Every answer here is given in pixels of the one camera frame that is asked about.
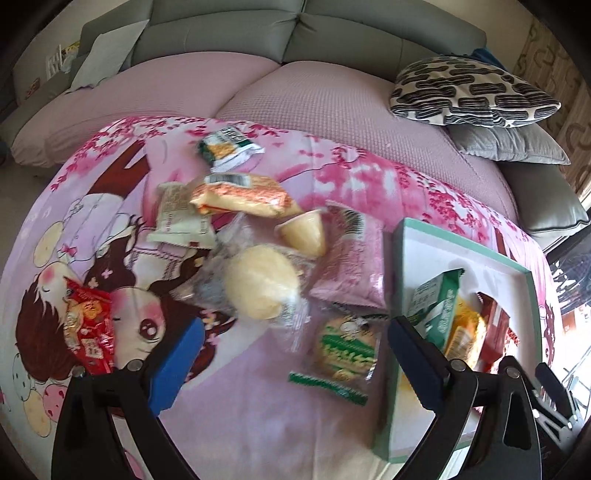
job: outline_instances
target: box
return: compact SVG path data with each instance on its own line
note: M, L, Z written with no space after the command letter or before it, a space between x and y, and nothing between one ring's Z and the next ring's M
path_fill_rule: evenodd
M542 361L542 336L529 270L462 236L410 218L394 232L392 262L394 316L406 315L417 287L444 271L463 268L466 272L460 279L460 296L474 304L475 293L481 291L497 300L511 317L510 327L520 339L517 360L534 377L535 367ZM382 352L386 392L374 453L388 462L402 463L423 438L434 413L423 409L392 350L386 347ZM472 411L456 449L469 445L478 420L478 413Z

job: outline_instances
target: cartoon eye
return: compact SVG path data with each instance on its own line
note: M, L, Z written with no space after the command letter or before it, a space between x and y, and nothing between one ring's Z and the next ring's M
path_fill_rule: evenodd
M143 319L139 324L139 334L146 340L154 340L158 335L158 325L152 319Z

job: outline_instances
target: yellow snack package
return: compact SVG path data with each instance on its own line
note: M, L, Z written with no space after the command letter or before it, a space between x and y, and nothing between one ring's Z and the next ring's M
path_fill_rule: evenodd
M452 330L444 350L445 357L448 360L452 358L464 360L470 368L474 369L485 338L486 322L479 313L458 297Z
M281 218L303 213L296 201L275 180L250 173L212 173L191 196L202 215L245 212Z

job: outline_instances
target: patterned curtain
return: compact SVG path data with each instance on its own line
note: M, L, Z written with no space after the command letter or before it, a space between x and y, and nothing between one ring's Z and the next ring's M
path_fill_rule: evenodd
M562 108L540 125L569 156L571 165L560 169L588 210L591 208L591 89L558 39L536 18L514 73L562 103Z

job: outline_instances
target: screw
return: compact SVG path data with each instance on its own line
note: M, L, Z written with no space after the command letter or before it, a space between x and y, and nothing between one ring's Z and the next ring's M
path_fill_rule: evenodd
M464 363L463 360L460 360L459 358L454 358L451 362L450 365L452 366L452 368L456 371L456 372L463 372L466 369L466 364Z
M519 370L517 370L515 367L507 367L507 370L505 370L505 372L511 378L519 378L520 377Z
M84 369L83 366L81 365L76 365L73 369L72 369L72 376L76 377L76 378L82 378L84 377L84 374L86 373L86 370Z
M130 360L126 368L130 372L139 372L140 370L142 370L143 366L144 362L142 362L139 358L136 358L134 360Z

